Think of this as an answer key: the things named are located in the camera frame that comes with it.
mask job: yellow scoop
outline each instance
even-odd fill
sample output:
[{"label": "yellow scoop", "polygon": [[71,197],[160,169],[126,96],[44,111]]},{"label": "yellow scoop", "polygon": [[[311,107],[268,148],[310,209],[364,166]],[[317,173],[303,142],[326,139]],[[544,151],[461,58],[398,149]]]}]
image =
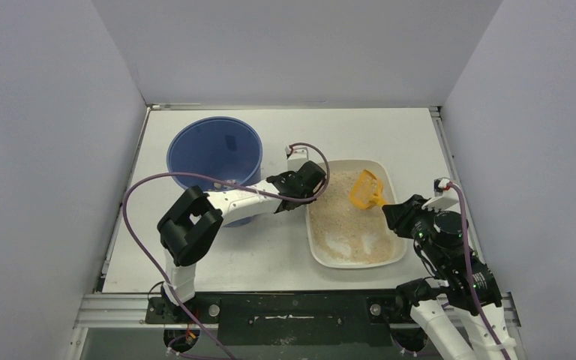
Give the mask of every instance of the yellow scoop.
[{"label": "yellow scoop", "polygon": [[387,205],[383,199],[383,181],[369,170],[363,170],[349,192],[349,201],[359,209]]}]

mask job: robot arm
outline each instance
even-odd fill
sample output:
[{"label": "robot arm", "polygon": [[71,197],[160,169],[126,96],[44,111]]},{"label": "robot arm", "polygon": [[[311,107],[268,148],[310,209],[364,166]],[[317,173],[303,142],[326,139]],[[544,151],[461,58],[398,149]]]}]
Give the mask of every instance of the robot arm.
[{"label": "robot arm", "polygon": [[[409,317],[423,328],[444,359],[503,360],[503,350],[510,359],[517,359],[513,350],[516,343],[506,330],[502,296],[495,277],[469,251],[473,288],[483,314],[499,339],[498,344],[473,301],[466,275],[461,215],[443,211],[458,201],[454,191],[446,186],[447,182],[449,180],[435,181],[437,196],[432,199],[414,195],[404,203],[382,207],[388,227],[400,237],[414,240],[417,255],[431,265],[435,278],[444,285],[434,289],[424,279],[418,279],[398,286],[397,290],[408,306]],[[471,346],[436,301],[440,293],[447,295],[449,304],[464,324]]]},{"label": "robot arm", "polygon": [[[249,188],[293,199],[312,197],[326,173],[312,161],[300,163],[297,171],[270,176]],[[195,296],[196,263],[209,251],[223,225],[254,215],[293,210],[306,203],[243,190],[205,193],[199,187],[189,187],[157,225],[173,291],[183,302]],[[163,288],[169,300],[175,298],[169,286]]]}]

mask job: litter box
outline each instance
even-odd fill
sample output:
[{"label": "litter box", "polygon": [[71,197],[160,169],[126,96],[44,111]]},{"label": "litter box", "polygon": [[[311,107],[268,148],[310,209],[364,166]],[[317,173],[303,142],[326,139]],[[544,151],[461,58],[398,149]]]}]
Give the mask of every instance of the litter box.
[{"label": "litter box", "polygon": [[[358,174],[370,170],[383,182],[383,198],[388,203],[398,203],[386,169],[372,160],[332,160],[329,165],[331,187],[322,198],[308,205],[306,211],[312,256],[321,265],[336,269],[366,269],[400,260],[407,252],[407,241],[388,229],[381,209],[378,206],[370,210],[354,208],[347,198]],[[356,172],[356,176],[350,178],[353,174],[347,172]]]}]

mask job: white wall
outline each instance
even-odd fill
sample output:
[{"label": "white wall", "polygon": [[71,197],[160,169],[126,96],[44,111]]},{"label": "white wall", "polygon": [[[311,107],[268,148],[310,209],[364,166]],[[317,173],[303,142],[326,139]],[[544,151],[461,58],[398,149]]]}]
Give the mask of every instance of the white wall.
[{"label": "white wall", "polygon": [[442,104],[502,0],[92,0],[148,103]]},{"label": "white wall", "polygon": [[0,359],[65,354],[144,113],[89,0],[0,1]]},{"label": "white wall", "polygon": [[442,110],[530,359],[576,359],[576,1],[504,0]]}]

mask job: plastic bucket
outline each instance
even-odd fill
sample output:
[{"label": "plastic bucket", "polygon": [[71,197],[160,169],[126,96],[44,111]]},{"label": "plastic bucket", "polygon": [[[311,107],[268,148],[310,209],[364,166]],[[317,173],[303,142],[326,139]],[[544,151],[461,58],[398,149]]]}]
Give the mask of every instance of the plastic bucket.
[{"label": "plastic bucket", "polygon": [[[253,185],[262,179],[262,141],[245,122],[224,116],[204,118],[188,125],[175,136],[166,154],[170,172],[197,173],[212,178]],[[190,176],[175,176],[184,189],[197,185],[203,191],[223,187]],[[230,224],[240,226],[251,217]]]}]

